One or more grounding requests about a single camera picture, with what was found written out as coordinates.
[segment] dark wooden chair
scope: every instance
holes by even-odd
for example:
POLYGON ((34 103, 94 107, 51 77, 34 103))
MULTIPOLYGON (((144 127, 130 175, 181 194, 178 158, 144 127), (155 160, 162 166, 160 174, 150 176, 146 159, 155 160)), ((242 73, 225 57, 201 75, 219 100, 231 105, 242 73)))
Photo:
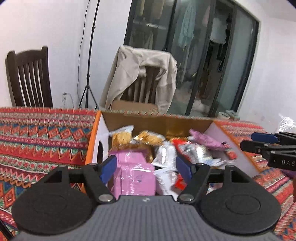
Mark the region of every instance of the dark wooden chair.
POLYGON ((53 107, 48 73, 48 49, 7 54, 7 69, 16 106, 53 107))
POLYGON ((155 104, 156 76, 159 68, 146 66, 146 77, 138 77, 123 93, 121 100, 155 104))

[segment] red patterned fabric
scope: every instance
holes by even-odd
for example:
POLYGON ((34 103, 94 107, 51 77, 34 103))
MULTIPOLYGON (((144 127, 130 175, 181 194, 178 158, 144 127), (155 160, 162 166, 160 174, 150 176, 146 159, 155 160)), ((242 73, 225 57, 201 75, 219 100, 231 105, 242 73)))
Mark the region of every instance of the red patterned fabric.
POLYGON ((18 230, 11 207, 26 188, 61 163, 70 169, 84 165, 95 115, 80 109, 0 108, 0 219, 13 234, 18 230))
MULTIPOLYGON (((251 140, 254 132, 266 133, 256 124, 241 121, 215 121, 221 129, 239 145, 243 140, 251 140)), ((249 159, 261 171, 254 179, 268 192, 272 193, 281 204, 281 217, 274 233, 284 241, 296 240, 296 203, 293 202, 292 179, 284 175, 280 169, 270 168, 261 155, 246 153, 249 159)))

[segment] cardboard box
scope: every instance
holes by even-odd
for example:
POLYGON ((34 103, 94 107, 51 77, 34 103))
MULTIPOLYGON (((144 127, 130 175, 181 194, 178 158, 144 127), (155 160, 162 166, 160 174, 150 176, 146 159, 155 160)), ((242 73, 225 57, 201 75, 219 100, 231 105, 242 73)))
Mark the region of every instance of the cardboard box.
POLYGON ((154 114, 158 113, 158 108, 154 104, 137 103, 125 100, 114 100, 111 104, 111 110, 147 111, 154 114))
POLYGON ((239 149, 239 146, 215 124, 214 119, 177 115, 146 115, 139 112, 136 114, 113 111, 98 112, 89 143, 86 164, 105 160, 109 150, 108 132, 128 125, 134 125, 133 136, 143 130, 176 137, 189 136, 190 129, 200 131, 221 143, 227 142, 237 153, 238 159, 235 161, 235 165, 242 171, 251 177, 259 174, 256 166, 239 149))

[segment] glass sliding door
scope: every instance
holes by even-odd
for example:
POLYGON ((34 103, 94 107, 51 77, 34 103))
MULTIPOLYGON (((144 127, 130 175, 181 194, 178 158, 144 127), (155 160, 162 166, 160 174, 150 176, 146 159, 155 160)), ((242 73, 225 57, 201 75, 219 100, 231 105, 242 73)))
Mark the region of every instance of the glass sliding door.
POLYGON ((177 0, 133 0, 125 45, 164 50, 177 0))
POLYGON ((220 80, 209 116, 238 107, 246 86, 256 44, 257 22, 240 7, 236 7, 235 25, 229 58, 220 80))
POLYGON ((178 62, 177 88, 168 113, 186 114, 209 43, 214 6, 214 0, 180 1, 169 48, 178 62))
POLYGON ((257 34, 258 22, 231 0, 133 0, 124 44, 176 59, 168 113, 211 117, 238 109, 257 34))
POLYGON ((228 0, 217 0, 213 13, 213 24, 208 29, 208 47, 204 48, 197 80, 192 90, 186 115, 208 116, 219 87, 225 59, 231 46, 234 4, 228 0))

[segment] pink bag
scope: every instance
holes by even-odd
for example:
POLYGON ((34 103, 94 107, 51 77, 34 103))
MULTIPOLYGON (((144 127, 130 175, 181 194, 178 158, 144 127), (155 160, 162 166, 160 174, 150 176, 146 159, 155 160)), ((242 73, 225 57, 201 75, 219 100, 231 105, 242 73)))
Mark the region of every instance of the pink bag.
POLYGON ((149 163, 121 167, 121 194, 154 196, 156 180, 154 167, 149 163))
POLYGON ((142 152, 132 150, 120 150, 110 152, 110 155, 115 155, 117 158, 117 166, 126 163, 146 163, 145 156, 142 152))
POLYGON ((120 195, 155 195, 154 167, 146 163, 142 152, 124 150, 112 152, 110 155, 115 155, 117 158, 111 190, 116 199, 120 195))
POLYGON ((227 149, 227 146, 219 143, 210 136, 202 134, 193 129, 191 129, 189 133, 194 137, 195 142, 197 142, 200 145, 204 145, 206 148, 209 148, 210 150, 225 151, 227 149))

